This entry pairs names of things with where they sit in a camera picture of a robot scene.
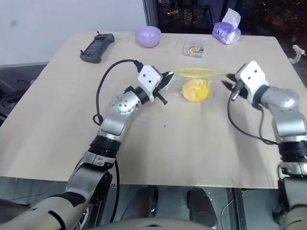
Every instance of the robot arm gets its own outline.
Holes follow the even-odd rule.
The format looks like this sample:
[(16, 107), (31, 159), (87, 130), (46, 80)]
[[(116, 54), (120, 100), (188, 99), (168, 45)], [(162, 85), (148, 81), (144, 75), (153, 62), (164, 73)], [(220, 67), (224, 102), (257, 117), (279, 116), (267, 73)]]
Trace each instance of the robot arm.
[(167, 103), (159, 90), (166, 86), (172, 72), (160, 74), (153, 66), (143, 66), (140, 86), (128, 87), (116, 96), (97, 136), (71, 175), (66, 191), (51, 196), (15, 219), (0, 226), (1, 230), (72, 230), (90, 204), (103, 201), (112, 181), (109, 172), (132, 115), (156, 97)]
[(286, 216), (287, 230), (307, 226), (307, 122), (299, 112), (299, 96), (289, 89), (268, 86), (264, 72), (252, 61), (236, 74), (231, 100), (241, 95), (257, 107), (262, 105), (273, 116), (272, 126), (282, 162), (280, 167), (287, 177), (279, 180), (282, 206), (290, 211)]

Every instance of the purple bowl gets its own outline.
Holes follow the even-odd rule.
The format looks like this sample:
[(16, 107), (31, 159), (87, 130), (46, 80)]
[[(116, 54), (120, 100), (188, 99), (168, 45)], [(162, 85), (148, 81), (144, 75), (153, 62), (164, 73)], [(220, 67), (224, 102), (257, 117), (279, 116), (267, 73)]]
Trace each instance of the purple bowl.
[(160, 42), (161, 31), (153, 26), (145, 26), (135, 32), (136, 41), (143, 47), (154, 47)]

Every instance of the tabletop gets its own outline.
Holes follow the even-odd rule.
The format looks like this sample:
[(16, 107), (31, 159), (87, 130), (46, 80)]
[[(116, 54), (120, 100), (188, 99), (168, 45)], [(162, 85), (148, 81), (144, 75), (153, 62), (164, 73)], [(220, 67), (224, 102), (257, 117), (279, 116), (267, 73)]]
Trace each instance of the tabletop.
[[(234, 73), (255, 60), (271, 86), (299, 93), (301, 112), (307, 115), (302, 100), (307, 91), (274, 37), (241, 36), (223, 45), (211, 35), (162, 34), (158, 46), (144, 48), (133, 33), (113, 34), (115, 42), (99, 64), (79, 58), (95, 36), (82, 32), (72, 35), (44, 68), (0, 128), (0, 176), (67, 181), (98, 130), (92, 117), (101, 77), (111, 64), (127, 58), (160, 72), (195, 67)], [(182, 55), (186, 39), (195, 36), (207, 39), (201, 59)], [(138, 85), (137, 77), (131, 63), (108, 74), (100, 93), (103, 116), (114, 96)], [(121, 183), (277, 187), (278, 148), (246, 137), (230, 124), (230, 92), (221, 76), (211, 79), (213, 93), (201, 103), (181, 96), (177, 86), (186, 79), (175, 76), (162, 92), (167, 105), (155, 100), (139, 110), (117, 155)], [(239, 127), (258, 134), (260, 112), (247, 101), (236, 100), (231, 113)], [(274, 140), (271, 119), (267, 111), (263, 135)]]

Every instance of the tissue box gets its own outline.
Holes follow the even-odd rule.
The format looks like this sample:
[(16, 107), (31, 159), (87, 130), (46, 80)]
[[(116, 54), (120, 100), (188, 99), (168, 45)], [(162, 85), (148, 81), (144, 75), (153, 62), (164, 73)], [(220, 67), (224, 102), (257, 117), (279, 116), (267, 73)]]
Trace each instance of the tissue box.
[(241, 31), (234, 28), (232, 24), (219, 22), (214, 24), (212, 36), (225, 45), (231, 44), (239, 40)]
[(214, 24), (212, 36), (225, 45), (236, 42), (241, 36), (240, 20), (240, 14), (229, 8), (223, 20)]

